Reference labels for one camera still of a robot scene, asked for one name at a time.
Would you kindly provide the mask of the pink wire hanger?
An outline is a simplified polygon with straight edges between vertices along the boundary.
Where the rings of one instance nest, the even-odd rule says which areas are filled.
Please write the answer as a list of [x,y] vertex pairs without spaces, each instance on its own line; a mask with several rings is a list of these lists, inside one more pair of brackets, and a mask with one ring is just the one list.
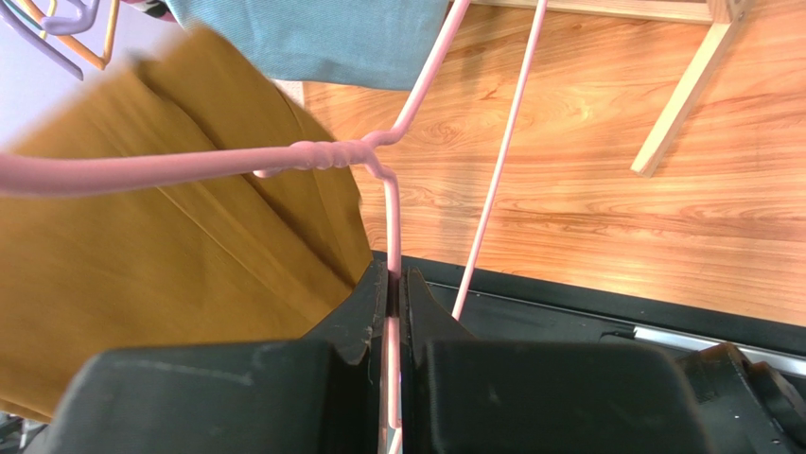
[[402,343],[408,320],[406,283],[401,252],[400,184],[383,165],[377,149],[398,143],[411,127],[436,78],[470,4],[456,1],[437,36],[404,107],[388,130],[373,131],[358,140],[297,142],[287,147],[239,148],[212,152],[149,155],[131,158],[50,160],[4,154],[1,191],[14,196],[85,197],[189,183],[252,172],[268,178],[289,169],[364,166],[384,187],[387,235],[387,290],[382,317],[381,387],[377,453],[401,453],[409,431],[406,414]]

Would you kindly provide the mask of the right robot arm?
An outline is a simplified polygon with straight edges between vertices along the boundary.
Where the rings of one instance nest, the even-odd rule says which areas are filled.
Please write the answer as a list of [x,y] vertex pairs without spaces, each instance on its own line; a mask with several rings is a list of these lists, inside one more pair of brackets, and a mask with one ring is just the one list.
[[[113,350],[74,377],[31,453],[389,453],[387,270],[299,340]],[[482,340],[422,276],[401,297],[404,453],[801,453],[805,400],[721,344]]]

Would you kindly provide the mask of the brown trousers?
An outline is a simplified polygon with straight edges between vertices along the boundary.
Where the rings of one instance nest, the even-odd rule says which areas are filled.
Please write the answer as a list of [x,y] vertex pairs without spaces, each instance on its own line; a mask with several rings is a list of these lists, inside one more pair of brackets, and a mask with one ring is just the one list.
[[[97,159],[328,139],[230,44],[199,29],[9,150]],[[303,335],[371,261],[359,201],[347,168],[3,198],[2,410],[50,420],[82,364],[114,348]]]

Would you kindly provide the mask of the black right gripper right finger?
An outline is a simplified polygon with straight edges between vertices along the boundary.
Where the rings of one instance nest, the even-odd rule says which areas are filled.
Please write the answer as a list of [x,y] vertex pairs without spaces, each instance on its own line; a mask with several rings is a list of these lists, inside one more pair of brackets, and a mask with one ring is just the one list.
[[482,340],[400,281],[406,453],[711,453],[673,359],[629,344]]

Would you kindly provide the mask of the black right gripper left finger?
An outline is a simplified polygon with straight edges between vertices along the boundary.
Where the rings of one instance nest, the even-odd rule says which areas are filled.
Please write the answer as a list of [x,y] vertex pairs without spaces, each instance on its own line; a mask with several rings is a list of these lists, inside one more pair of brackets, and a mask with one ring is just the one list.
[[382,453],[387,270],[298,340],[117,349],[90,359],[32,453]]

